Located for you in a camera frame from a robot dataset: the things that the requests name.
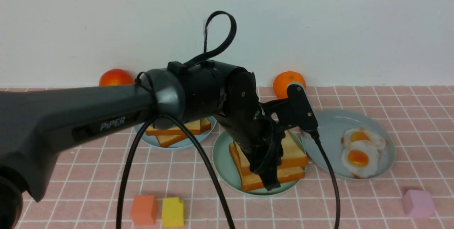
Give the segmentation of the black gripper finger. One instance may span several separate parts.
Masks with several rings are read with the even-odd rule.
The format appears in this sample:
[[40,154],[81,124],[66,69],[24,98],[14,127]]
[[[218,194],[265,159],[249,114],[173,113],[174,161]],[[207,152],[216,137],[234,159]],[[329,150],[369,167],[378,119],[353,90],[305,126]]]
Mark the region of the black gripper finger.
[[280,140],[273,140],[261,163],[261,180],[267,191],[281,186],[277,169],[282,164],[283,148]]

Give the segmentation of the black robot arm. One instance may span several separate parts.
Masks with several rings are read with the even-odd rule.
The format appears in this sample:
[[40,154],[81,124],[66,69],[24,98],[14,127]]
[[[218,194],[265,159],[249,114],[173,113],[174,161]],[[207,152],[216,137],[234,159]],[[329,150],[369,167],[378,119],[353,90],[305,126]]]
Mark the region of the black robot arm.
[[130,85],[1,92],[1,228],[17,224],[24,192],[44,198],[61,152],[138,124],[163,130],[214,116],[264,187],[279,187],[283,134],[255,86],[246,69],[207,60],[170,62]]

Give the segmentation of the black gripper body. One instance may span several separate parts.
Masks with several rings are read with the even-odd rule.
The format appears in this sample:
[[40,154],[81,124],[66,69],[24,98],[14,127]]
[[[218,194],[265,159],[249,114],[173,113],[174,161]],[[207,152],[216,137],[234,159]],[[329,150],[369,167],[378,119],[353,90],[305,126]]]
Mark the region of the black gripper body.
[[222,107],[216,119],[236,141],[249,161],[250,171],[261,172],[261,163],[273,140],[284,138],[276,132],[276,121],[264,114],[256,93],[256,77],[247,71],[214,71],[221,86]]

